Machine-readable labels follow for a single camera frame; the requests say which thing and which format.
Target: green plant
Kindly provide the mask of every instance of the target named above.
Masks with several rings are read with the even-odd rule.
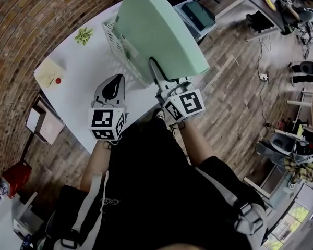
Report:
[[[74,39],[77,40],[78,43],[81,42],[83,45],[86,45],[90,36],[93,35],[92,31],[93,29],[87,30],[87,27],[81,28],[79,29],[78,35]]]

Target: wood plank floor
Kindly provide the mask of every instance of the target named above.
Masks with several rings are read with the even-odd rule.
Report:
[[[255,145],[268,134],[265,122],[276,125],[282,118],[294,117],[297,108],[288,106],[286,100],[298,99],[302,87],[291,86],[286,67],[289,62],[302,60],[303,50],[294,35],[275,34],[270,37],[271,43],[269,38],[265,40],[260,69],[269,72],[270,83],[259,80],[256,64],[260,43],[245,41],[250,30],[244,19],[250,12],[254,12],[250,6],[238,6],[205,38],[200,47],[211,68],[195,79],[206,106],[206,111],[195,117],[195,123],[215,155],[240,179],[264,163]],[[166,121],[172,123],[169,116]],[[183,147],[179,132],[175,137]],[[67,128],[52,146],[33,139],[26,155],[32,174],[23,192],[27,196],[39,192],[34,204],[41,215],[46,217],[51,212],[64,184],[79,185],[88,158],[89,153]]]

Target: plaid cloth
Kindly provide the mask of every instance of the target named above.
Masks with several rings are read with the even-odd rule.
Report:
[[[313,182],[313,162],[299,165],[291,158],[286,157],[284,159],[284,167],[286,171],[295,173],[291,179],[292,183],[296,183],[298,179]]]

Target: white basket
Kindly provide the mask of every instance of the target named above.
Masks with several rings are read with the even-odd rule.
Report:
[[[112,32],[115,24],[115,17],[111,18],[107,22],[102,23],[102,27],[104,29],[106,38],[108,40],[111,52],[119,58],[119,60],[126,66],[128,70],[130,70],[134,76],[145,86],[147,87],[149,84],[147,81],[141,76],[139,70],[130,62],[130,60],[126,57],[124,47],[121,44],[121,41],[115,36]]]

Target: red box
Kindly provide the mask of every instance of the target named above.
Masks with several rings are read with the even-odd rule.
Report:
[[[2,181],[8,186],[9,198],[12,198],[25,185],[30,173],[31,166],[25,161],[20,161],[2,174]]]

